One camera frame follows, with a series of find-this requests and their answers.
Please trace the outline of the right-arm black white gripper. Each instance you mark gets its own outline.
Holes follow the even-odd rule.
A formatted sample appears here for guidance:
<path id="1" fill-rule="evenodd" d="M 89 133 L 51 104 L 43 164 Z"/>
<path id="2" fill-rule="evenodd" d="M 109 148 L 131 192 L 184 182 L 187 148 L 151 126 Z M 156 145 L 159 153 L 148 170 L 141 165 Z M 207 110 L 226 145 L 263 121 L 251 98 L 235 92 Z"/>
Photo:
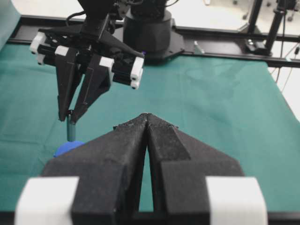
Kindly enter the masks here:
<path id="1" fill-rule="evenodd" d="M 64 121 L 76 87 L 84 80 L 71 115 L 76 123 L 112 82 L 136 90 L 140 86 L 144 56 L 114 37 L 115 25 L 123 15 L 104 19 L 86 17 L 81 24 L 67 19 L 61 28 L 39 29 L 30 44 L 39 64 L 56 68 L 59 120 Z"/>

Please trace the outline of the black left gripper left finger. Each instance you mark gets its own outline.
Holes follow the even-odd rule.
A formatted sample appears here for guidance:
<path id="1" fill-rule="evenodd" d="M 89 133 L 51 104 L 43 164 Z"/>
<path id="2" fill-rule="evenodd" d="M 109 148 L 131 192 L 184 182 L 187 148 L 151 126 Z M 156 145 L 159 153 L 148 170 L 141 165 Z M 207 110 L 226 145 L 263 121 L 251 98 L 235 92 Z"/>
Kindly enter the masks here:
<path id="1" fill-rule="evenodd" d="M 71 207 L 75 225 L 120 225 L 139 209 L 148 115 L 47 162 L 41 176 L 77 176 Z"/>

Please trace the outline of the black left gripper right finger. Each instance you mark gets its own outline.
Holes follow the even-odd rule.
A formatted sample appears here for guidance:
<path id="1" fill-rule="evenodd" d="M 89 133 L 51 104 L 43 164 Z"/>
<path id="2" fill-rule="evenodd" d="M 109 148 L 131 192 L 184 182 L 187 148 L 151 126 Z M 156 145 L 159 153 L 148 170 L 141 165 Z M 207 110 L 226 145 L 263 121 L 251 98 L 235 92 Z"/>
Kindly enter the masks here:
<path id="1" fill-rule="evenodd" d="M 208 225 L 206 176 L 244 176 L 238 160 L 147 114 L 154 211 L 169 225 Z"/>

